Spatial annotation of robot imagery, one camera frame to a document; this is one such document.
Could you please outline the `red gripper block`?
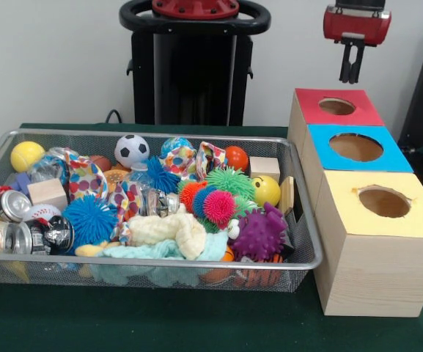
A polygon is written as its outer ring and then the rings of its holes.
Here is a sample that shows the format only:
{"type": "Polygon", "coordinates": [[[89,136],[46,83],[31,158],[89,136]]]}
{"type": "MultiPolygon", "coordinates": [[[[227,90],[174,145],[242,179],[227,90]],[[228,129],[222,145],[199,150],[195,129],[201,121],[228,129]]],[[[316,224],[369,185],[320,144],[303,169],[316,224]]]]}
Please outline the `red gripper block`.
{"type": "MultiPolygon", "coordinates": [[[[387,10],[361,10],[328,5],[323,18],[323,34],[326,39],[336,42],[350,38],[363,40],[369,46],[377,46],[385,40],[390,23],[391,12],[387,10]]],[[[350,52],[353,44],[350,40],[341,42],[344,45],[339,75],[341,82],[358,83],[364,43],[356,44],[356,59],[351,64],[350,52]]]]}

